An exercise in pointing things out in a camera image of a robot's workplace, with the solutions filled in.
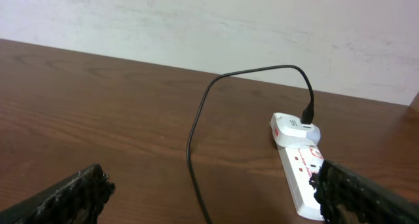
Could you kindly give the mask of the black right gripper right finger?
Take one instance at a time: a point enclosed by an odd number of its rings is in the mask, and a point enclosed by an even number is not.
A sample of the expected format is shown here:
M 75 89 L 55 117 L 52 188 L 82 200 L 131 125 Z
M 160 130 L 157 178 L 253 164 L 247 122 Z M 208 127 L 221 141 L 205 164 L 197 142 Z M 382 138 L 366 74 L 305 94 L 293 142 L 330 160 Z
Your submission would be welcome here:
M 333 161 L 323 161 L 309 184 L 324 223 L 418 224 L 417 204 Z

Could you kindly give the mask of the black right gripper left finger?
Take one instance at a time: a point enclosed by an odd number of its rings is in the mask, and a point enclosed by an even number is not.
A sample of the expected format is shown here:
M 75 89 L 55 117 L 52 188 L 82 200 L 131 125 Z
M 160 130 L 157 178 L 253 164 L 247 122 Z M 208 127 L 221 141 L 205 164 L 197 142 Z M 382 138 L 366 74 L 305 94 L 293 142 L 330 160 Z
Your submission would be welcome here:
M 1 223 L 97 223 L 115 190 L 115 184 L 109 181 L 102 167 L 91 164 L 1 211 Z

